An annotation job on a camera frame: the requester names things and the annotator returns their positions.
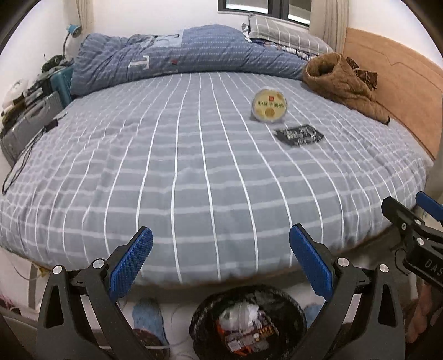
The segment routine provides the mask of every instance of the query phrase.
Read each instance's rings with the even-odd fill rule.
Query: blue rubber pad
[[[433,198],[420,191],[416,195],[417,205],[425,210],[437,221],[443,221],[443,206],[437,203]]]
[[[289,245],[312,289],[317,295],[329,301],[334,293],[331,271],[297,225],[289,231]]]
[[[132,286],[139,270],[152,250],[152,231],[144,229],[115,267],[110,276],[109,298],[116,302],[124,297]]]

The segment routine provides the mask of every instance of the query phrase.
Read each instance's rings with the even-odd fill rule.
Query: bed frame
[[[377,101],[435,159],[442,132],[443,69],[400,43],[350,27],[343,54],[378,73]]]

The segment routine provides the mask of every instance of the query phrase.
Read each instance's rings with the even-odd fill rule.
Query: black plastic wrapper
[[[279,336],[269,338],[269,349],[240,356],[230,352],[222,342],[216,322],[224,310],[244,301],[265,311]],[[306,329],[303,310],[292,297],[271,286],[254,285],[237,287],[206,298],[192,317],[189,334],[200,360],[284,360],[295,350]]]

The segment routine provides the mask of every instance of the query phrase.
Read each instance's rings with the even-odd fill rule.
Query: screw
[[[381,271],[382,273],[387,273],[387,272],[389,271],[388,266],[385,265],[385,264],[381,264],[381,265],[379,266],[379,268],[380,268],[380,271]]]
[[[96,261],[93,262],[92,266],[94,267],[94,269],[100,269],[103,267],[103,265],[105,264],[103,259],[97,259]]]
[[[340,258],[337,260],[337,262],[342,267],[347,267],[349,265],[349,260],[346,258]]]
[[[52,269],[52,272],[54,274],[59,274],[62,272],[62,270],[63,270],[63,267],[61,265],[57,265],[55,268]]]

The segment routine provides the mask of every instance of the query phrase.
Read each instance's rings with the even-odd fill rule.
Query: trash bin
[[[306,333],[300,305],[266,285],[209,296],[195,311],[189,334],[200,360],[286,359]]]

